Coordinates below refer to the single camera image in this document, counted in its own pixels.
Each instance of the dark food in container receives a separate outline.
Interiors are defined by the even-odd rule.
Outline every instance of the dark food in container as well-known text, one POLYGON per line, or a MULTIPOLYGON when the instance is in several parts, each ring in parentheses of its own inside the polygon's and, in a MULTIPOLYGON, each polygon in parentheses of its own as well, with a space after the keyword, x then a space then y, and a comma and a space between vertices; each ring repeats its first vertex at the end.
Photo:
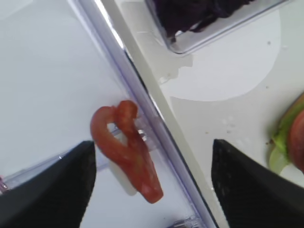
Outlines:
POLYGON ((160 23, 173 41, 178 31, 201 32, 251 1, 254 0, 153 0, 160 23))

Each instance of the plastic tray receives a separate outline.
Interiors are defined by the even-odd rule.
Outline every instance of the plastic tray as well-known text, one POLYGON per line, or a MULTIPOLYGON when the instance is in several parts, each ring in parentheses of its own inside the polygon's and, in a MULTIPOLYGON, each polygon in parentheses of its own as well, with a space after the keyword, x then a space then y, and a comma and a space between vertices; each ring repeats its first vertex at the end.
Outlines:
MULTIPOLYGON (((98 174, 82 228, 215 228, 178 148, 125 54, 101 2, 21 0, 0 21, 1 188, 15 188, 82 140, 99 107, 132 99, 164 197, 127 194, 97 152, 98 174)), ((111 131, 119 137, 114 126, 111 131)))
POLYGON ((189 54, 204 45, 232 32, 233 30, 243 26, 246 23, 264 15, 270 10, 280 6, 282 3, 287 3, 290 0, 255 0, 250 5, 245 5, 241 9, 234 12, 232 16, 226 19, 218 19, 213 24, 209 25, 203 32, 178 32, 176 35, 176 42, 172 42, 166 36, 166 31, 161 26, 155 12, 155 5, 153 0, 145 0, 153 19, 158 27, 162 42, 172 52, 185 55, 189 54))

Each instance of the red tomato peel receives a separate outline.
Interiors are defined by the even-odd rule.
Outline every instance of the red tomato peel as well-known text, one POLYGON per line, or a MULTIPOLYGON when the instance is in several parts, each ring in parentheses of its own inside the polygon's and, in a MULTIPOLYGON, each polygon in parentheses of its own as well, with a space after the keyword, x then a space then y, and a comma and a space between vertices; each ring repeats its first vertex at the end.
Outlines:
POLYGON ((143 197, 149 203, 156 203, 163 192, 148 147, 134 124, 137 112, 136 104, 129 100, 117 107, 101 107, 92 117, 91 135, 102 153, 124 171, 143 197), (109 132, 110 123, 115 123, 124 133, 127 146, 109 132))

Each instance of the black object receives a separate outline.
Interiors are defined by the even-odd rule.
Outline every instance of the black object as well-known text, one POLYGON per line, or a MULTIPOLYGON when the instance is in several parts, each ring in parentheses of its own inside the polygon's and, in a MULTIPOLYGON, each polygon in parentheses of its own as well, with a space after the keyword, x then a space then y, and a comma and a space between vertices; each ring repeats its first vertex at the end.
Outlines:
POLYGON ((159 21, 173 41, 178 31, 201 32, 251 1, 254 0, 153 0, 159 21))
POLYGON ((95 147, 82 142, 0 197, 0 228, 78 228, 96 178, 95 147))
POLYGON ((304 227, 304 189, 224 140, 214 141, 211 177, 230 228, 304 227))

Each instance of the tomato slice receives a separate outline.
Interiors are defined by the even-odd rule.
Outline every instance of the tomato slice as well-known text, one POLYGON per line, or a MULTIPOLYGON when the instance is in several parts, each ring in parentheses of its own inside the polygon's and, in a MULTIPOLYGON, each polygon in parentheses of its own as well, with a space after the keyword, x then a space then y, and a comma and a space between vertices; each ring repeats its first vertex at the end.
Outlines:
POLYGON ((117 107, 101 107, 93 115, 91 135, 101 152, 124 171, 136 190, 149 203, 156 203, 163 192, 148 147, 134 124, 137 110, 132 101, 122 101, 117 107), (109 123, 115 123, 124 133, 127 146, 109 132, 109 123))
POLYGON ((293 164, 304 172, 304 110, 295 118, 290 128, 287 147, 293 164))

